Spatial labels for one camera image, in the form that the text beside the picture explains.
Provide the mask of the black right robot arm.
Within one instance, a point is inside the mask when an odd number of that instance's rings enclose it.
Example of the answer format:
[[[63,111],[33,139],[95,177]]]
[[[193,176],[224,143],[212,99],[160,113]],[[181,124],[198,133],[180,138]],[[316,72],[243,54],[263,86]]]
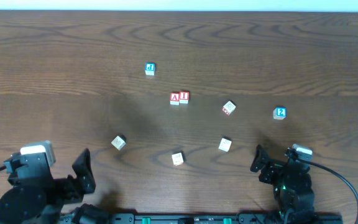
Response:
[[[273,196],[278,203],[282,222],[305,223],[314,214],[314,193],[308,173],[313,151],[294,144],[285,155],[288,157],[286,162],[272,159],[259,144],[250,170],[260,173],[260,182],[273,186]]]

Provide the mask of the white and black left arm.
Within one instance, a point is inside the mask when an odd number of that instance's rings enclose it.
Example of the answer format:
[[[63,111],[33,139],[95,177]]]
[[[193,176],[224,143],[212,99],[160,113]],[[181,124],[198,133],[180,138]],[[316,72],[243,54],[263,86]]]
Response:
[[[76,177],[54,179],[44,152],[18,154],[4,164],[12,189],[0,198],[0,223],[109,223],[108,213],[84,204],[68,214],[64,205],[80,203],[94,193],[90,151],[85,149],[73,163]]]

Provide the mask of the red letter I block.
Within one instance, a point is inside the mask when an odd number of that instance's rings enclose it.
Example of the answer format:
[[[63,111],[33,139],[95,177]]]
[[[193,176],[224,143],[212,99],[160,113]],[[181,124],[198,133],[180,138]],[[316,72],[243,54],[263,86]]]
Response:
[[[190,92],[189,91],[181,91],[179,96],[180,104],[188,104],[190,99]]]

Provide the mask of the red letter A block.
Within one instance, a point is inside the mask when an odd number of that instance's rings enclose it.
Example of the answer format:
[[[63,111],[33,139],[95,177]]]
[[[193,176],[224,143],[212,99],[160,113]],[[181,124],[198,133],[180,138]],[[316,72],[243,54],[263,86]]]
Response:
[[[180,94],[177,92],[171,92],[170,94],[170,104],[179,105],[180,104]]]

